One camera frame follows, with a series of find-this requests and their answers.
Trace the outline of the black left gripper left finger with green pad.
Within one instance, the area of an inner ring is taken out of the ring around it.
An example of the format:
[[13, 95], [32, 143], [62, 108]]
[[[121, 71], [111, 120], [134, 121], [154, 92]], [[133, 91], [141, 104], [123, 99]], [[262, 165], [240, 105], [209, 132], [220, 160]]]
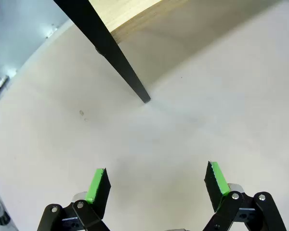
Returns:
[[67, 207], [49, 204], [45, 207], [38, 231], [108, 231], [103, 222], [111, 184], [105, 168], [98, 168], [84, 199]]

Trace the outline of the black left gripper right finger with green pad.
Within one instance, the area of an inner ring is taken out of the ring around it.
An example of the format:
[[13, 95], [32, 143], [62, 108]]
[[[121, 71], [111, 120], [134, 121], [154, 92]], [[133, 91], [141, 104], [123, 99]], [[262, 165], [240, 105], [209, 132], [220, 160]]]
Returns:
[[228, 231], [234, 222], [249, 231], [285, 231], [280, 212], [268, 192], [248, 196], [239, 184], [227, 183], [217, 162], [209, 161], [204, 178], [214, 215], [205, 231]]

